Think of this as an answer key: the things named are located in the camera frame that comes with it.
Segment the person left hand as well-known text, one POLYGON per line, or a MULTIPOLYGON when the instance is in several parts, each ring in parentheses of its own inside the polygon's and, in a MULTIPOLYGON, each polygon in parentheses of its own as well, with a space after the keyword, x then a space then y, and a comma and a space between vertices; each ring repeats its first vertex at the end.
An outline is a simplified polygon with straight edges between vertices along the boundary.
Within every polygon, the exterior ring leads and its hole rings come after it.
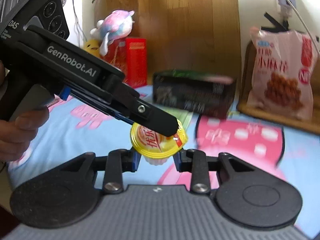
POLYGON ((17 117, 15 121, 0 123, 0 160, 16 161, 28 149, 30 142, 36 137, 38 129, 49 119, 49 109, 28 111, 17 117))

